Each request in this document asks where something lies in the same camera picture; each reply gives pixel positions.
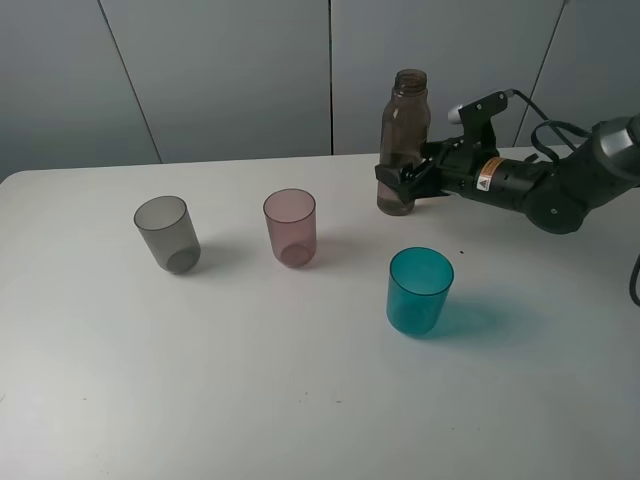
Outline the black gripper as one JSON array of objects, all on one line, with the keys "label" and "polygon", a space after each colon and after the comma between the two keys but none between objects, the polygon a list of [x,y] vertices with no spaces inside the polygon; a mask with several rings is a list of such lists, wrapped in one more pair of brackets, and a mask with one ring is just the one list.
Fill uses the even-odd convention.
[{"label": "black gripper", "polygon": [[509,160],[496,148],[450,138],[424,142],[423,155],[433,156],[433,163],[423,161],[402,168],[379,164],[376,179],[403,204],[453,194],[473,201],[509,200]]}]

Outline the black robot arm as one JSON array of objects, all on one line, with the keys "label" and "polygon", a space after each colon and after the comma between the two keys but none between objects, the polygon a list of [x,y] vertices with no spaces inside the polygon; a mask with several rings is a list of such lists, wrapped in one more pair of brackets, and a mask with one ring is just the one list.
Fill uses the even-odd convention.
[{"label": "black robot arm", "polygon": [[638,187],[639,119],[616,118],[590,131],[561,121],[546,124],[584,141],[561,158],[534,140],[545,158],[514,160],[497,151],[491,122],[465,122],[462,136],[423,144],[420,165],[378,165],[376,177],[404,203],[456,194],[519,212],[546,232],[572,233],[589,212]]}]

